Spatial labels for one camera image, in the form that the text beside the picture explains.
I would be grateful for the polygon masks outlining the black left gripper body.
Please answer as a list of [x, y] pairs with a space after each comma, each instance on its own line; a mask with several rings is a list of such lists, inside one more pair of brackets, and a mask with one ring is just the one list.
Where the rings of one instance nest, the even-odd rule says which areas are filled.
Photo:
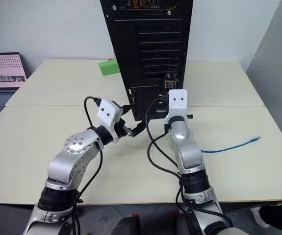
[[126, 122], [121, 119], [121, 116], [123, 115], [122, 112], [123, 110], [122, 108], [120, 108], [119, 112], [116, 112], [114, 119], [114, 130], [119, 139], [126, 136], [127, 134], [131, 134], [131, 130], [125, 127]]

